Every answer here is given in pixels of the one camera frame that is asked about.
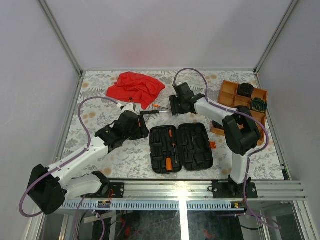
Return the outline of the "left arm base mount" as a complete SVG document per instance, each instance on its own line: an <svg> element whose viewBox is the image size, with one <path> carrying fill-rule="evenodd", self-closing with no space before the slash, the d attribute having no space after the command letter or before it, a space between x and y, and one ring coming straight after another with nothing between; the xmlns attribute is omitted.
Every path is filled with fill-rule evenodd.
<svg viewBox="0 0 320 240"><path fill-rule="evenodd" d="M124 182L111 182L108 185L103 185L103 188L96 193L89 193L87 198L108 198L122 199L125 193Z"/></svg>

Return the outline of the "orange handled tool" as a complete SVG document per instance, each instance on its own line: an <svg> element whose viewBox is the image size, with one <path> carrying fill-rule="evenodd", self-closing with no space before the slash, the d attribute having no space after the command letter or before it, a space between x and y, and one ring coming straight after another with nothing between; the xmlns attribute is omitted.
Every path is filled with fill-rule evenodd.
<svg viewBox="0 0 320 240"><path fill-rule="evenodd" d="M172 172L173 171L173 163L172 163L172 159L170 157L166 158L165 167L166 167L166 171L167 172Z"/></svg>

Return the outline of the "black plastic tool case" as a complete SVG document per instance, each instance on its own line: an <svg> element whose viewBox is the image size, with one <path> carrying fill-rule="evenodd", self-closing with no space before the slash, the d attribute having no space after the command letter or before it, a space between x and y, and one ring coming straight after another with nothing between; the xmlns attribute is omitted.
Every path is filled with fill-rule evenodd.
<svg viewBox="0 0 320 240"><path fill-rule="evenodd" d="M170 128L175 142L177 164L169 135ZM189 172L202 171L214 164L209 136L206 127L200 122L184 123L179 127L153 127L149 134L149 146L151 166L156 174L173 174L182 169ZM166 171L166 158L172 160L172 171Z"/></svg>

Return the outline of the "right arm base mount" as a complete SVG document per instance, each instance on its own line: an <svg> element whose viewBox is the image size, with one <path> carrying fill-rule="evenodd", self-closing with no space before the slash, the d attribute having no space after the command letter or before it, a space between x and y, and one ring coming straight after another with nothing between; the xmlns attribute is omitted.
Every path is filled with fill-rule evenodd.
<svg viewBox="0 0 320 240"><path fill-rule="evenodd" d="M231 178L227 181L212 180L211 188L214 199L257 199L256 185L249 178L246 182L236 184Z"/></svg>

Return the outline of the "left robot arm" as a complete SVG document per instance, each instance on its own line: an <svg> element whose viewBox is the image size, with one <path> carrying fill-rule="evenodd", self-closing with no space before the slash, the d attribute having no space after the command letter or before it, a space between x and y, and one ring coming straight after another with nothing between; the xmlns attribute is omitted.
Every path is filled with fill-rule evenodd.
<svg viewBox="0 0 320 240"><path fill-rule="evenodd" d="M57 211L66 200L80 196L105 197L110 180L100 171L81 177L76 175L91 162L110 154L127 140L146 138L149 130L145 119L126 110L118 120L98 130L89 145L47 167L33 168L28 183L28 196L45 215Z"/></svg>

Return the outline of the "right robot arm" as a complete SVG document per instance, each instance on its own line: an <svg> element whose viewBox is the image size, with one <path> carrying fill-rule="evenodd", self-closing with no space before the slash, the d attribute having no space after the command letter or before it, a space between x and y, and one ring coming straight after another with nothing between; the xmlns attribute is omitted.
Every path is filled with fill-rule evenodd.
<svg viewBox="0 0 320 240"><path fill-rule="evenodd" d="M212 102L204 94L194 94L186 82L173 84L175 95L169 97L172 115L192 113L204 116L222 126L227 146L232 152L232 171L228 192L240 197L246 191L245 174L248 154L261 138L251 110L246 106L227 107Z"/></svg>

